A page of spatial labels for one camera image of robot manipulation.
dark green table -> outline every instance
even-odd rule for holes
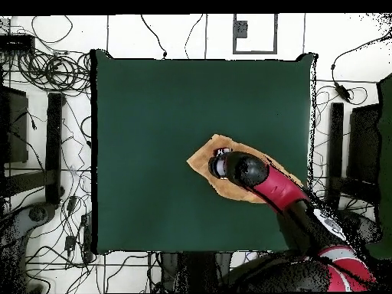
[[[98,251],[286,249],[266,205],[222,198],[186,161],[218,133],[306,183],[313,55],[96,59]]]

brown cardboard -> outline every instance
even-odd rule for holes
[[[235,201],[249,201],[250,203],[265,203],[262,198],[259,198],[255,194],[236,186],[228,180],[220,180],[211,175],[208,171],[208,161],[213,155],[214,150],[218,148],[231,148],[234,151],[242,151],[255,155],[262,159],[265,163],[273,165],[285,175],[289,176],[296,184],[302,186],[301,181],[296,176],[287,172],[284,167],[268,155],[242,143],[237,143],[226,136],[214,134],[206,144],[204,144],[187,160],[187,163],[193,170],[205,177],[215,191],[224,198],[229,198]]]

white floor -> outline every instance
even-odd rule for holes
[[[12,31],[31,30],[31,20],[33,17],[13,17],[11,24]],[[278,29],[278,51],[277,55],[233,55],[233,15],[232,14],[201,14],[192,15],[145,15],[145,20],[151,25],[152,30],[159,36],[163,48],[167,51],[168,59],[185,59],[185,42],[194,23],[201,18],[199,23],[194,27],[188,40],[187,53],[189,58],[202,59],[231,59],[231,60],[264,60],[280,59],[295,60],[300,54],[313,52],[318,54],[317,62],[317,87],[332,86],[331,65],[333,60],[341,53],[357,47],[367,41],[379,38],[385,34],[388,24],[377,20],[377,16],[366,14],[279,14]],[[69,16],[73,23],[73,29],[69,35],[56,44],[50,44],[56,50],[81,51],[87,53],[92,48],[108,50],[114,58],[137,58],[137,57],[154,57],[162,58],[162,50],[158,46],[154,35],[143,24],[139,15],[115,15],[109,16],[109,31],[107,29],[107,16]],[[270,18],[263,15],[240,15],[238,20],[249,21],[249,38],[240,40],[238,46],[241,48],[253,50],[269,49],[272,40],[271,28],[265,28],[266,33],[259,32],[260,26],[266,26],[266,21]],[[70,23],[64,16],[38,17],[34,23],[35,32],[45,41],[53,41],[62,38],[70,28]],[[346,88],[363,87],[367,90],[367,98],[363,105],[377,103],[377,91],[375,83],[386,77],[392,72],[391,63],[391,41],[376,43],[365,47],[359,51],[347,54],[340,58],[335,68],[335,79],[343,80],[341,82]],[[37,42],[38,49],[44,51],[45,48]],[[18,73],[13,73],[13,80],[23,80]],[[29,111],[32,115],[46,120],[47,95],[44,91],[26,84],[11,82],[11,87],[26,91],[29,99]],[[336,96],[336,92],[331,87],[323,88],[325,93],[320,93],[318,103],[324,103],[330,98]],[[358,89],[354,91],[354,102],[360,103],[365,99],[364,91]],[[72,136],[78,142],[72,139],[63,145],[64,158],[67,165],[74,172],[67,170],[66,163],[63,159],[62,185],[65,187],[66,196],[70,193],[72,181],[77,182],[83,170],[90,167],[91,152],[82,134],[80,133],[78,123],[91,114],[89,99],[86,95],[77,97],[68,97],[69,105],[64,107],[63,118],[63,139]],[[318,130],[328,132],[328,110],[330,104],[322,111],[321,123]],[[345,129],[349,132],[348,117],[353,105],[345,104]],[[37,129],[28,128],[28,142],[34,147],[40,160],[45,160],[45,139],[46,139],[46,122],[34,119]],[[90,120],[88,119],[83,126],[84,132],[90,132]],[[345,148],[347,152],[348,137],[345,136]],[[315,134],[315,144],[323,143],[327,136],[320,132]],[[326,157],[326,144],[317,147],[314,162],[322,165],[321,155]],[[6,165],[6,171],[10,175],[26,172],[27,169],[40,169],[34,153],[29,150],[29,160],[25,164],[12,164],[11,169]],[[343,161],[343,173],[347,157]],[[315,166],[315,176],[322,176],[322,169]],[[90,177],[87,170],[84,176]],[[90,180],[84,178],[84,190],[89,191]],[[315,186],[315,191],[321,189],[321,185]],[[19,205],[25,198],[23,193],[11,198],[12,208]],[[83,196],[85,193],[80,189],[77,195]],[[35,201],[44,200],[44,191],[32,194],[24,201],[29,204]],[[87,210],[91,209],[90,199],[86,200]],[[80,217],[84,207],[73,216],[75,226],[73,231],[77,230],[80,223]],[[60,224],[60,213],[57,212],[55,218],[47,225],[38,228],[32,235],[28,244],[28,256],[33,256],[42,246],[53,247],[58,253],[64,250],[64,241],[66,234],[62,232]],[[118,272],[120,266],[128,256],[145,256],[145,253],[124,253],[113,252],[106,257],[98,256],[95,263],[90,267],[89,276],[83,276],[83,283],[79,285],[77,293],[102,293],[103,287],[112,292],[141,292],[145,290],[147,280],[147,258],[130,257],[126,261],[121,271],[113,278],[107,279]],[[237,252],[234,254],[232,266],[237,266],[244,262],[246,253]],[[73,261],[81,262],[80,253],[75,253]],[[43,248],[40,253],[33,258],[29,264],[29,274],[46,279],[51,284],[50,293],[66,293],[77,287],[73,284],[82,274],[80,269],[64,269],[64,260],[57,257],[55,253]],[[159,281],[160,269],[153,267],[152,280],[156,283]]]

